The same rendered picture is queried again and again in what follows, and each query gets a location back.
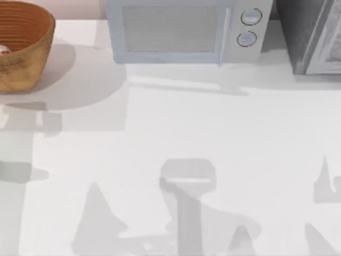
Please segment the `pale microwave oven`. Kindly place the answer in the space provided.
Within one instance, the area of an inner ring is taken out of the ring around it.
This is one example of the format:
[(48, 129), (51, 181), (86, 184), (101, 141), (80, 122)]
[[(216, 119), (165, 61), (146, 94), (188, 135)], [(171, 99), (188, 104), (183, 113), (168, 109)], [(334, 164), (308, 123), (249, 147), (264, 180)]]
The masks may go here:
[[(230, 0), (230, 2), (230, 22), (223, 64), (254, 62), (261, 53), (273, 0)], [(243, 11), (254, 8), (261, 10), (263, 14), (261, 21), (254, 26), (244, 25), (241, 22)], [(253, 31), (257, 35), (257, 42), (250, 47), (241, 47), (237, 43), (237, 37), (247, 31)]]

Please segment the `microwave oven door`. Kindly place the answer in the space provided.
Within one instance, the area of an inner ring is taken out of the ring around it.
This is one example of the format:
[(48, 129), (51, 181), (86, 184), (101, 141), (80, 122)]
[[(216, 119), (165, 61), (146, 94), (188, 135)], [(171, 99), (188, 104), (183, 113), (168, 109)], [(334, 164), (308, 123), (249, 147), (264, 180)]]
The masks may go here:
[(218, 63), (230, 0), (105, 0), (117, 63)]

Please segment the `brown woven basket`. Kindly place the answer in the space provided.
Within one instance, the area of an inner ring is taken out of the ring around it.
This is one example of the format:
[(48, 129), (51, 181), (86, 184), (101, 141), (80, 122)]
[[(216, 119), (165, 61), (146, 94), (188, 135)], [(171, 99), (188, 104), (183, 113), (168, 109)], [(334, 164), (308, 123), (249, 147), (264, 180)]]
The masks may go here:
[(45, 8), (28, 2), (0, 0), (0, 93), (33, 89), (51, 50), (55, 18)]

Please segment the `round microwave knob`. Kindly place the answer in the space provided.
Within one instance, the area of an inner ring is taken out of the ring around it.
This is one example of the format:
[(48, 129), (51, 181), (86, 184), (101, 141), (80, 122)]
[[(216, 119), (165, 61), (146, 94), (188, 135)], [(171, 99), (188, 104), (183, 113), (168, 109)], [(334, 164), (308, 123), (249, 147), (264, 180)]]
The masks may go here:
[(262, 16), (261, 10), (257, 8), (245, 10), (241, 15), (241, 22), (246, 26), (254, 26), (261, 21)]
[(241, 47), (250, 47), (257, 42), (257, 35), (253, 31), (241, 33), (237, 37), (237, 43)]

